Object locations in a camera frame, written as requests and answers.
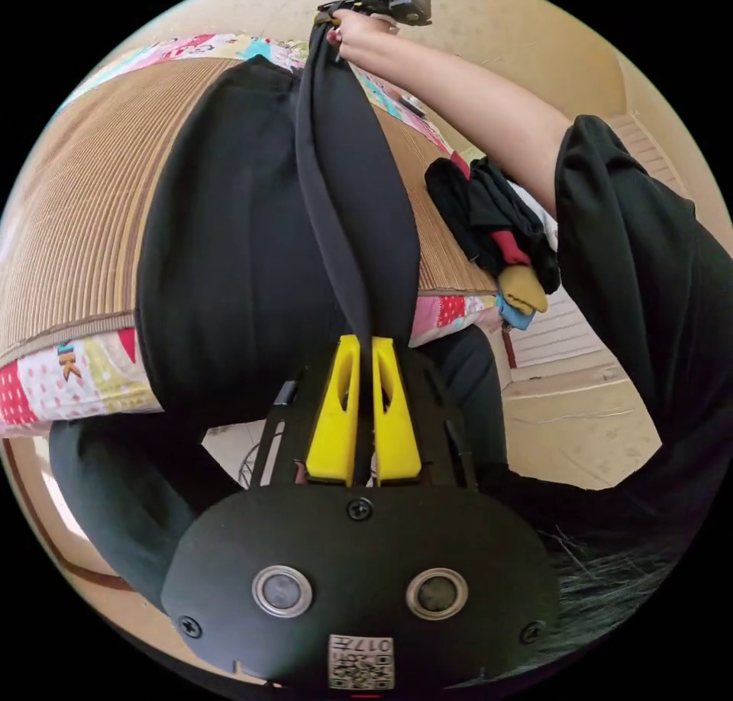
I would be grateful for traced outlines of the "person's right hand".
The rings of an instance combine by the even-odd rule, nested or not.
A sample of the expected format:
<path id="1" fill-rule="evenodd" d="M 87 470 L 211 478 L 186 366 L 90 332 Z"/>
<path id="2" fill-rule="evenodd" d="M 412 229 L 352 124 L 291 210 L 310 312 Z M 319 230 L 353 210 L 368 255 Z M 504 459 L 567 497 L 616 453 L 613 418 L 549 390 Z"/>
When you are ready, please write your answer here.
<path id="1" fill-rule="evenodd" d="M 379 69 L 380 61 L 398 33 L 391 19 L 339 9 L 331 16 L 326 38 L 347 62 L 373 72 Z"/>

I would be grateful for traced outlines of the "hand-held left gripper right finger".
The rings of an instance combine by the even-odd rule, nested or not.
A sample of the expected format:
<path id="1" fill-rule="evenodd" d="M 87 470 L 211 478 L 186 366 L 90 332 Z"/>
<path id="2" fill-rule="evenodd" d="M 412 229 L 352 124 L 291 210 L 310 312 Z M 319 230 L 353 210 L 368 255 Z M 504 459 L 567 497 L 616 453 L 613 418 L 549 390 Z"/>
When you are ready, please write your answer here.
<path id="1" fill-rule="evenodd" d="M 415 481 L 421 458 L 393 340 L 372 339 L 372 369 L 376 480 Z"/>

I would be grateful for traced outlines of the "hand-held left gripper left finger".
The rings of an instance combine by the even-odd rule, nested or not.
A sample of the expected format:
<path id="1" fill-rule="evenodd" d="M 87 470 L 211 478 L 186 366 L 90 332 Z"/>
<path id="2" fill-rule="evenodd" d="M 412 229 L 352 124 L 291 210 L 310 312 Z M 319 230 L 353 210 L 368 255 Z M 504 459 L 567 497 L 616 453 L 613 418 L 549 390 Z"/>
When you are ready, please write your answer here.
<path id="1" fill-rule="evenodd" d="M 305 460 L 305 469 L 312 481 L 354 480 L 360 367 L 357 337 L 352 334 L 341 337 L 331 361 Z"/>

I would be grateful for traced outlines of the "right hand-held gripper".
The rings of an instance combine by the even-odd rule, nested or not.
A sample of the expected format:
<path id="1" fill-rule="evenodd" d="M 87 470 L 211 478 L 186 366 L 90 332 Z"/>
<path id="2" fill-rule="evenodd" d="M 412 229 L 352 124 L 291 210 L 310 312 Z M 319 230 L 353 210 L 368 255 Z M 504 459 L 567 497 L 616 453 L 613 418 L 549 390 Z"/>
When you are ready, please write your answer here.
<path id="1" fill-rule="evenodd" d="M 335 24 L 334 13 L 339 10 L 355 11 L 362 15 L 375 15 L 381 21 L 398 24 L 392 8 L 392 0 L 334 0 L 317 7 L 315 25 Z"/>

